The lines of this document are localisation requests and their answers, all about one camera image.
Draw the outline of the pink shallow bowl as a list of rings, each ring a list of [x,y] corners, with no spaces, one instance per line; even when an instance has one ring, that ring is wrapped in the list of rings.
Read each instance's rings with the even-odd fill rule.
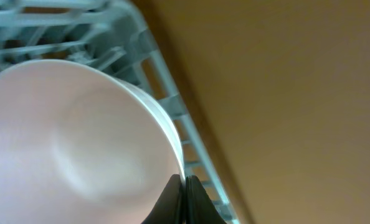
[[[79,63],[0,72],[0,224],[142,223],[184,156],[163,107]]]

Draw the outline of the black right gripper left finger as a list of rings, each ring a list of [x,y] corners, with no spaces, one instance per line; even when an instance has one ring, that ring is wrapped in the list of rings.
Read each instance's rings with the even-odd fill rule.
[[[170,177],[152,211],[142,224],[182,224],[184,190],[179,174]]]

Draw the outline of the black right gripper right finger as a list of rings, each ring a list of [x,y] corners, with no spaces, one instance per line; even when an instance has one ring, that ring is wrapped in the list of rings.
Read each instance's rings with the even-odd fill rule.
[[[226,224],[195,175],[186,177],[186,223]]]

